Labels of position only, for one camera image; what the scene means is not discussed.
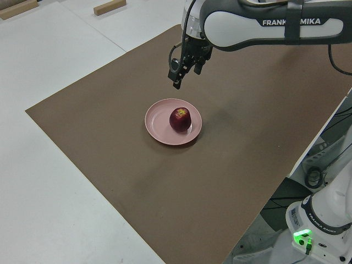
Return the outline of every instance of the dark red apple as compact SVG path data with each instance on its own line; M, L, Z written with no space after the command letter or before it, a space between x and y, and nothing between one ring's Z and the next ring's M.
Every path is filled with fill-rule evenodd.
M191 126L191 114L185 107L176 108L170 115L170 126L176 132L184 132Z

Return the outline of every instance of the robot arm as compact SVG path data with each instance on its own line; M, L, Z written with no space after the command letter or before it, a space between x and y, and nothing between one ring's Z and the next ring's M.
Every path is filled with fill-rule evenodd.
M169 78L180 88L195 66L200 74L212 48L252 45L321 45L352 42L352 1L187 0L180 60L169 56Z

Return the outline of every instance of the pink plate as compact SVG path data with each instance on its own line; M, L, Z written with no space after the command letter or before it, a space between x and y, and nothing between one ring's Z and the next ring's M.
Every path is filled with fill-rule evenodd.
M190 128L178 133L170 126L169 118L176 108L186 107L191 115ZM202 118L198 110L189 102L180 99L164 99L153 104L145 115L145 127L157 141L167 145L182 145L196 138L202 128Z

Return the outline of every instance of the apple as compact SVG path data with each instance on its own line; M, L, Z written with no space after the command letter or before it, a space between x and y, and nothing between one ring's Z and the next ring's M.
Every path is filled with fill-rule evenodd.
M170 115L170 126L176 132L184 132L191 126L191 114L185 107L176 108Z

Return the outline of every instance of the wooden stick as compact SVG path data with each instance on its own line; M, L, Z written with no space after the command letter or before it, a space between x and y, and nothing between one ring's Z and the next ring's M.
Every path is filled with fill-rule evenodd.
M117 9L119 7L123 7L125 5L126 5L126 0L113 0L105 4L99 5L97 7L94 7L93 10L94 10L94 14L102 15L114 9Z
M12 7L5 8L0 10L0 18L2 20L11 18L15 15L21 14L25 11L28 11L32 8L38 6L37 0L27 0L25 2L13 5Z

